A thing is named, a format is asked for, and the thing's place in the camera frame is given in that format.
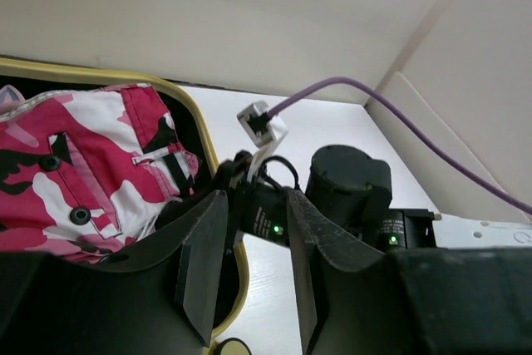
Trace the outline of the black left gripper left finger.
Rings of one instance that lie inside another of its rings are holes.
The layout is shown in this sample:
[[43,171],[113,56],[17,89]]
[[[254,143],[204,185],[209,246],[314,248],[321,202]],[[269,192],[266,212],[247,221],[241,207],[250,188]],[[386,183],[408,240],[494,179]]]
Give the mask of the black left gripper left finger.
[[1,256],[4,354],[200,354],[211,340],[228,201],[215,191],[101,264]]

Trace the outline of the blue pink cat headphones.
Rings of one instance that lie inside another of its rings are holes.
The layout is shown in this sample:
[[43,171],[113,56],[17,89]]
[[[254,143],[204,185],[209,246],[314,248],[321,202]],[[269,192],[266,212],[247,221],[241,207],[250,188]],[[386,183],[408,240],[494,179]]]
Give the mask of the blue pink cat headphones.
[[12,85],[5,85],[0,89],[0,114],[11,111],[25,101],[23,94]]

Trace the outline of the yellow suitcase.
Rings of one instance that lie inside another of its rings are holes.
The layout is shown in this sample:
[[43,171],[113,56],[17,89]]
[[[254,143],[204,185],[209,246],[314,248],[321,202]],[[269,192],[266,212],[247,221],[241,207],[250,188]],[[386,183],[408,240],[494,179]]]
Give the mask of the yellow suitcase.
[[[1,88],[12,85],[25,99],[46,91],[90,91],[134,83],[147,83],[155,88],[170,111],[180,143],[188,152],[196,155],[200,162],[192,193],[165,205],[155,222],[155,231],[150,234],[152,235],[188,213],[209,194],[221,191],[213,186],[212,178],[219,165],[206,124],[194,101],[178,86],[160,78],[138,73],[54,65],[6,57],[1,60]],[[4,253],[26,252],[50,254],[38,251],[4,252],[1,249],[1,256]],[[106,262],[110,255],[97,263],[73,262],[60,256],[56,257],[74,264],[101,264]],[[248,286],[249,267],[244,247],[239,246],[233,254],[223,252],[211,340],[200,354],[214,354],[219,351],[220,334],[238,316],[244,305]]]

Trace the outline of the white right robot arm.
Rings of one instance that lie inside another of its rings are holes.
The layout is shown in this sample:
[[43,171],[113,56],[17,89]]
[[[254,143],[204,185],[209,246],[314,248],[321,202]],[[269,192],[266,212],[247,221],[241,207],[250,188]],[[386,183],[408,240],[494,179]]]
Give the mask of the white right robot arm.
[[[291,188],[280,185],[267,168],[285,166]],[[290,161],[271,155],[248,177],[252,156],[240,151],[221,164],[214,186],[229,195],[228,246],[241,231],[287,247],[288,192],[301,192],[318,211],[355,238],[384,253],[399,249],[485,249],[529,247],[528,224],[464,219],[426,209],[392,208],[391,168],[383,160],[348,145],[318,149],[310,164],[305,190]]]

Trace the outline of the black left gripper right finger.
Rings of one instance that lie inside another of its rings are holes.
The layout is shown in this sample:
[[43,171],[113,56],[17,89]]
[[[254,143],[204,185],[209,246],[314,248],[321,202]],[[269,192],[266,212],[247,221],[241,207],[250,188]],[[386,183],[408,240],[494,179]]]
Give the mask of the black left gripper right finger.
[[529,249],[384,254],[298,191],[287,218],[304,353],[530,353]]

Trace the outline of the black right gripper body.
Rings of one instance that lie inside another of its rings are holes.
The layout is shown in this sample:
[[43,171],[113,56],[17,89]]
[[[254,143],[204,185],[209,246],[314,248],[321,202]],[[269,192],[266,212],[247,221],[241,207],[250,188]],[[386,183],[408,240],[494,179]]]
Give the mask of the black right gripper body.
[[[242,150],[218,170],[220,176],[229,178],[223,186],[229,194],[228,234],[233,237],[242,231],[288,246],[288,192],[300,189],[298,172],[286,158],[272,155],[260,164],[258,174],[247,180],[251,160],[251,154]],[[293,177],[291,188],[268,174],[271,163],[288,169]],[[303,193],[310,203],[334,224],[383,250],[379,230],[392,202],[389,164],[361,150],[317,150],[309,171]]]

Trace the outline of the pink camouflage shorts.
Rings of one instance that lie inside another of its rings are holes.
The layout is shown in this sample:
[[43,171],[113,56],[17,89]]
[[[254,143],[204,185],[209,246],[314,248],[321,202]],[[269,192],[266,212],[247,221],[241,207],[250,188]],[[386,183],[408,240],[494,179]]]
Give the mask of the pink camouflage shorts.
[[25,99],[1,114],[1,249],[97,263],[153,233],[199,167],[147,83]]

